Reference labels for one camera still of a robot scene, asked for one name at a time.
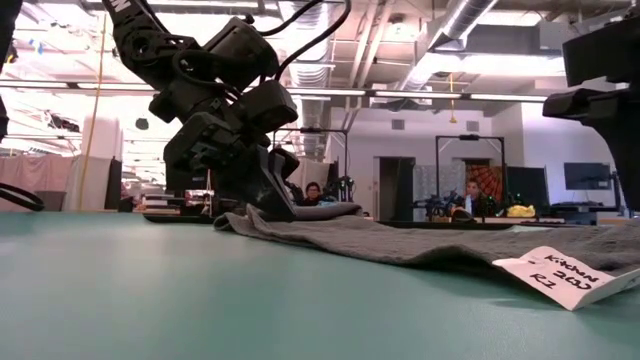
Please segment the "wall mounted monitor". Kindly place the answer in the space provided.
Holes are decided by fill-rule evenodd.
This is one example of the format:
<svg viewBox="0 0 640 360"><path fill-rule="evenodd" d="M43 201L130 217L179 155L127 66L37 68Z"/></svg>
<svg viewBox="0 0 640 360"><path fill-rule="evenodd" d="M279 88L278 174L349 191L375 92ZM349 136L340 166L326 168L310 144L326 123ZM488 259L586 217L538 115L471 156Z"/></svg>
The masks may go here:
<svg viewBox="0 0 640 360"><path fill-rule="evenodd" d="M610 190L611 169L608 163L565 163L567 190Z"/></svg>

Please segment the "white pillar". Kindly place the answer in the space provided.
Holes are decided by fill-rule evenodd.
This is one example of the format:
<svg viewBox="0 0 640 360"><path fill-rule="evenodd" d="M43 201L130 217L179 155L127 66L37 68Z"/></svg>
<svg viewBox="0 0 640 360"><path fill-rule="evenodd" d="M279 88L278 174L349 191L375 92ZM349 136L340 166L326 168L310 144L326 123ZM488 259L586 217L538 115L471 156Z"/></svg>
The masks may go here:
<svg viewBox="0 0 640 360"><path fill-rule="evenodd" d="M123 129L114 116L87 115L82 131L79 205L81 210L104 208L110 160L122 162Z"/></svg>

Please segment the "pink curtain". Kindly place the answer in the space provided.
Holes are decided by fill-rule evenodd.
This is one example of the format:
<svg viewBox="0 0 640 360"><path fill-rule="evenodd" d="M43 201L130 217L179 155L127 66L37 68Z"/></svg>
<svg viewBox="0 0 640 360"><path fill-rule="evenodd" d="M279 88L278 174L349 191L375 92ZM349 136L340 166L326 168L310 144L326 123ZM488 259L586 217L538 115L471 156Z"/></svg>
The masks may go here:
<svg viewBox="0 0 640 360"><path fill-rule="evenodd" d="M63 211L83 159L60 155L0 157L0 182L38 195L45 211Z"/></svg>

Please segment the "corrugated silver duct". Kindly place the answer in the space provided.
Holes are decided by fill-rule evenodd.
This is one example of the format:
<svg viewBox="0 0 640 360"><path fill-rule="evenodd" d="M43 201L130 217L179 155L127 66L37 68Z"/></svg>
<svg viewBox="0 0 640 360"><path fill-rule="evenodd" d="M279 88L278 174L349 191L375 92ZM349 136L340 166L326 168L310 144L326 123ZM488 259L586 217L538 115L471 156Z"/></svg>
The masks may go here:
<svg viewBox="0 0 640 360"><path fill-rule="evenodd" d="M308 10L288 28L285 40L287 54L292 55L303 45L324 32L331 24L331 6L320 3ZM325 39L301 54L288 66L291 85L302 88L325 88L329 84L328 65L330 42ZM298 100L299 128L324 127L324 100ZM297 152L309 159L319 160L324 156L324 134L295 133L300 145Z"/></svg>

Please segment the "smooth silver duct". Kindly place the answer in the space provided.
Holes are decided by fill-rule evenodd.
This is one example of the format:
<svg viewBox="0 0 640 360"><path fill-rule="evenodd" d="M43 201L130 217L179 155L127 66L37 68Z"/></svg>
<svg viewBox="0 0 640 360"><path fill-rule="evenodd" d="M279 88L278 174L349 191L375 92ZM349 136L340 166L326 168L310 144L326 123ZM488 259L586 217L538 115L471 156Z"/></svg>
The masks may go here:
<svg viewBox="0 0 640 360"><path fill-rule="evenodd" d="M434 74L444 72L451 58L437 50L464 50L468 35L498 1L449 0L444 14L423 26L414 44L414 63L395 89L418 91Z"/></svg>

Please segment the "grey towel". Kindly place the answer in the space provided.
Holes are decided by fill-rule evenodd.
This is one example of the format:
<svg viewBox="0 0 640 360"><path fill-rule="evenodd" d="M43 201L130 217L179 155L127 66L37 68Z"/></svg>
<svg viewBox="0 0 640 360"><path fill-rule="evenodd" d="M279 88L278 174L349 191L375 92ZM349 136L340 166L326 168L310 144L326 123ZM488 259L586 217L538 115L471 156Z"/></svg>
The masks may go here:
<svg viewBox="0 0 640 360"><path fill-rule="evenodd" d="M519 232L395 228L366 219L362 208L353 203L296 207L294 211L295 218L287 221L248 205L243 216L227 212L216 218L214 228L406 267L491 265L547 246L612 276L640 269L640 219L618 226Z"/></svg>

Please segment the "orange patterned wall hanging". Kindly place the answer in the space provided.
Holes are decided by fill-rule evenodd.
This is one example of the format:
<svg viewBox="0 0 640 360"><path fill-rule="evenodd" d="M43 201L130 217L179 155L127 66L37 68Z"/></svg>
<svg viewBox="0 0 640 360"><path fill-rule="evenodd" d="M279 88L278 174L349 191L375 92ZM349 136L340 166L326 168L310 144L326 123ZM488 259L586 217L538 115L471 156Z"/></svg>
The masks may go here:
<svg viewBox="0 0 640 360"><path fill-rule="evenodd" d="M499 166L467 165L466 178L475 180L482 194L496 202L503 200L504 186L502 168Z"/></svg>

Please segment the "black partition panel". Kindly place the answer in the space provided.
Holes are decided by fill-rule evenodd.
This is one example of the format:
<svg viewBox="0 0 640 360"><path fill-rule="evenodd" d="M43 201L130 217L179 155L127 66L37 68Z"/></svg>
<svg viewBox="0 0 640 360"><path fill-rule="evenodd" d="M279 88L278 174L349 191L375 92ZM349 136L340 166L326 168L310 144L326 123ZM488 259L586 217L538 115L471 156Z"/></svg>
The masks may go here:
<svg viewBox="0 0 640 360"><path fill-rule="evenodd" d="M121 199L122 162L113 157L109 163L104 208L117 210Z"/></svg>

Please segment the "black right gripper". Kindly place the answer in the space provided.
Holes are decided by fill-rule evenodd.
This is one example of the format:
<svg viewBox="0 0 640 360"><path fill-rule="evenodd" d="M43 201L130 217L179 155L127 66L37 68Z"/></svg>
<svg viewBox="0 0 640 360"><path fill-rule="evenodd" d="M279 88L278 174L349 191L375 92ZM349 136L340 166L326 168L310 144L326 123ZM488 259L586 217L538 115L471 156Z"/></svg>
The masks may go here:
<svg viewBox="0 0 640 360"><path fill-rule="evenodd" d="M640 81L640 17L578 36L562 50L569 87L601 77L611 83ZM640 211L640 92L556 93L544 101L542 114L593 128L609 148L627 207Z"/></svg>

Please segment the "white handwritten paper label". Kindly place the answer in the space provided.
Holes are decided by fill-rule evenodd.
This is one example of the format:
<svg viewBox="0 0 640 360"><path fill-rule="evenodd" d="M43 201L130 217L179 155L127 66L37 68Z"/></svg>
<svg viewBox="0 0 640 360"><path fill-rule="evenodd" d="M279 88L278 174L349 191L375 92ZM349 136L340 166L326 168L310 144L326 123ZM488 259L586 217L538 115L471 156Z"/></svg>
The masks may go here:
<svg viewBox="0 0 640 360"><path fill-rule="evenodd" d="M640 268L612 276L548 246L534 248L519 258L498 259L492 264L569 311L640 286Z"/></svg>

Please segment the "person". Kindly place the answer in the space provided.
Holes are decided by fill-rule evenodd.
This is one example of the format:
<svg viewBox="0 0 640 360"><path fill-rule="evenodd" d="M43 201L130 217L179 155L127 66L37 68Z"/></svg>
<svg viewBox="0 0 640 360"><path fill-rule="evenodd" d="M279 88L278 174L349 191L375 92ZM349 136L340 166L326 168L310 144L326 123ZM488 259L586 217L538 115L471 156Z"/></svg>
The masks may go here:
<svg viewBox="0 0 640 360"><path fill-rule="evenodd" d="M322 190L317 182L310 182L305 188L305 196L301 206L317 206L322 201Z"/></svg>
<svg viewBox="0 0 640 360"><path fill-rule="evenodd" d="M486 215L487 198L481 191L478 181L470 178L466 182L464 209L475 217Z"/></svg>

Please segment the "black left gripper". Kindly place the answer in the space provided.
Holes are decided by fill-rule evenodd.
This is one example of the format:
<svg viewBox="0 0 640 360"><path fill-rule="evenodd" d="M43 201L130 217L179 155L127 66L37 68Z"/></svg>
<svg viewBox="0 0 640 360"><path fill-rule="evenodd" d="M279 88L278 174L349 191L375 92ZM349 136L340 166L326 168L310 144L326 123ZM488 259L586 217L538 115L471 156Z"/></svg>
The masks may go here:
<svg viewBox="0 0 640 360"><path fill-rule="evenodd" d="M269 151L267 134L298 119L291 94L277 81L250 89L217 81L173 79L152 85L149 110L181 128L166 144L165 163L181 171L214 170L218 190L277 219L296 217L286 186L300 161Z"/></svg>

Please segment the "black monitor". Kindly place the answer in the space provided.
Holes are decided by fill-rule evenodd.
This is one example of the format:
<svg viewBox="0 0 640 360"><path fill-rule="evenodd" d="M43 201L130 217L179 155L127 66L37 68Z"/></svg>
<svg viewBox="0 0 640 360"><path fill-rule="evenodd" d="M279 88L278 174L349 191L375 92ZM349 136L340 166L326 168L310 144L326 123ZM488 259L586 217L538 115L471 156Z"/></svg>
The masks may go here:
<svg viewBox="0 0 640 360"><path fill-rule="evenodd" d="M507 194L536 209L549 206L545 168L507 167Z"/></svg>

